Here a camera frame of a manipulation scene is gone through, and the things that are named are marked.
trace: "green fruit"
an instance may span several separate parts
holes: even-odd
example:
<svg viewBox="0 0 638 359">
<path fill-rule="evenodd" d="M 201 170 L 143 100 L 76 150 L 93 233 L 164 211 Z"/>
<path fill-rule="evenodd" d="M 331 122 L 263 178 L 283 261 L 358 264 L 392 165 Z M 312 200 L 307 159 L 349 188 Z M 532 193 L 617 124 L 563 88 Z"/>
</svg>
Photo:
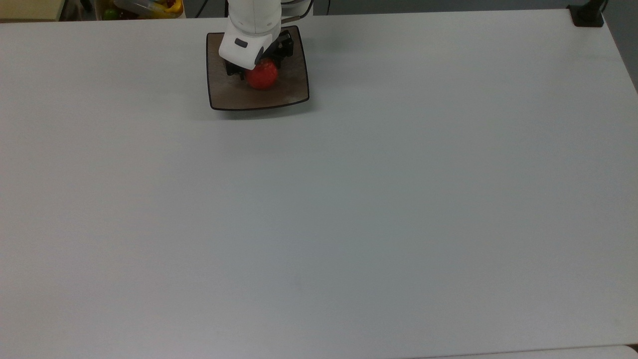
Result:
<svg viewBox="0 0 638 359">
<path fill-rule="evenodd" d="M 102 15 L 102 20 L 117 20 L 119 19 L 119 14 L 115 9 L 106 9 L 104 10 L 104 15 Z"/>
</svg>

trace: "plastic container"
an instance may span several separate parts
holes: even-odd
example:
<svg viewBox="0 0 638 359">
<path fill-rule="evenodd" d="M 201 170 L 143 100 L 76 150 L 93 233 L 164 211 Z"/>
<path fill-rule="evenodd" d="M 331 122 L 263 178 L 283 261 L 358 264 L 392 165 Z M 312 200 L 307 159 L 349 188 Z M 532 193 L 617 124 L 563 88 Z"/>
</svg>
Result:
<svg viewBox="0 0 638 359">
<path fill-rule="evenodd" d="M 118 10 L 118 8 L 116 8 L 113 5 L 113 0 L 94 0 L 94 7 L 95 7 L 95 19 L 96 20 L 105 20 L 103 18 L 103 16 L 104 16 L 104 11 L 106 11 L 107 9 L 115 9 L 117 11 L 120 11 L 120 10 Z M 178 19 L 186 19 L 186 13 L 184 12 L 183 4 L 182 4 L 182 12 L 180 12 L 180 13 L 178 13 L 176 15 L 178 15 L 177 16 Z"/>
<path fill-rule="evenodd" d="M 165 12 L 165 6 L 150 0 L 113 0 L 113 4 L 120 9 L 150 19 L 174 19 L 180 15 Z"/>
</svg>

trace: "cable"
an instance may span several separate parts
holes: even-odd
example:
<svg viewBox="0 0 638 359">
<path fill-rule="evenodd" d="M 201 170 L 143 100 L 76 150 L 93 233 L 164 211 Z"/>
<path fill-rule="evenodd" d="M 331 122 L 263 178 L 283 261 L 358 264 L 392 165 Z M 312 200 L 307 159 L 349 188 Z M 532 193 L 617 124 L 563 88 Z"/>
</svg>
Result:
<svg viewBox="0 0 638 359">
<path fill-rule="evenodd" d="M 195 15 L 195 18 L 198 18 L 199 15 L 202 14 L 202 10 L 204 10 L 204 8 L 206 7 L 206 3 L 208 3 L 208 0 L 204 0 L 204 3 L 202 4 L 202 7 L 200 8 L 200 11 L 197 12 L 197 15 Z"/>
<path fill-rule="evenodd" d="M 281 3 L 282 5 L 294 5 L 294 4 L 299 4 L 299 3 L 303 3 L 305 0 L 291 0 L 291 1 L 287 1 L 285 3 Z"/>
<path fill-rule="evenodd" d="M 304 12 L 303 15 L 301 15 L 299 18 L 303 19 L 304 17 L 306 17 L 306 15 L 308 15 L 308 13 L 310 12 L 310 9 L 313 8 L 313 3 L 315 2 L 315 0 L 310 0 L 310 3 L 308 4 L 308 9 L 306 10 L 306 12 Z"/>
<path fill-rule="evenodd" d="M 293 17 L 287 17 L 283 20 L 281 20 L 281 24 L 287 24 L 289 22 L 293 22 L 293 21 L 297 21 L 297 20 L 301 20 L 304 17 L 306 17 L 306 15 L 308 15 L 308 13 L 310 12 L 310 9 L 313 8 L 313 3 L 315 2 L 315 0 L 310 0 L 310 3 L 308 4 L 308 9 L 306 9 L 306 12 L 304 12 L 303 15 L 301 16 L 293 16 Z"/>
</svg>

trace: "black clamp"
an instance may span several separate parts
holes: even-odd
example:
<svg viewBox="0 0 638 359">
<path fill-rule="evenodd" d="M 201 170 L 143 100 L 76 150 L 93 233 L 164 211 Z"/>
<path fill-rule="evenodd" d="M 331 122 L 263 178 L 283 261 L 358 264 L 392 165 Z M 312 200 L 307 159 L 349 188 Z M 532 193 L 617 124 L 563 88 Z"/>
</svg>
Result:
<svg viewBox="0 0 638 359">
<path fill-rule="evenodd" d="M 567 8 L 572 14 L 572 22 L 575 26 L 602 27 L 605 24 L 602 12 L 605 11 L 607 2 L 608 0 L 591 0 L 585 5 L 567 5 Z"/>
<path fill-rule="evenodd" d="M 277 68 L 281 68 L 282 60 L 286 57 L 292 56 L 294 47 L 295 42 L 292 40 L 292 35 L 288 30 L 285 30 L 279 34 L 277 40 L 273 41 L 272 44 L 268 46 L 268 49 L 263 51 L 263 53 L 260 53 L 258 59 L 265 59 L 269 57 L 275 63 Z M 244 79 L 244 71 L 246 71 L 245 68 L 237 66 L 226 60 L 224 60 L 224 62 L 226 64 L 226 74 L 228 76 L 239 74 L 239 78 L 242 80 Z"/>
</svg>

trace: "black button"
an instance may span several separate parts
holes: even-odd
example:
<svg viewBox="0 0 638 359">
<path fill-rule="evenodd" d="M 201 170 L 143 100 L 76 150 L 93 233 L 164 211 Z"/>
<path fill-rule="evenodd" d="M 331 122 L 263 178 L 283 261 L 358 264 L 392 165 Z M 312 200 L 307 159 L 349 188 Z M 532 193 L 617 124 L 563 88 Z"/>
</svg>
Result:
<svg viewBox="0 0 638 359">
<path fill-rule="evenodd" d="M 248 47 L 248 42 L 245 42 L 245 41 L 243 41 L 243 40 L 241 40 L 239 38 L 236 38 L 235 39 L 235 45 L 241 46 L 241 47 L 243 47 L 245 49 L 246 47 Z"/>
</svg>

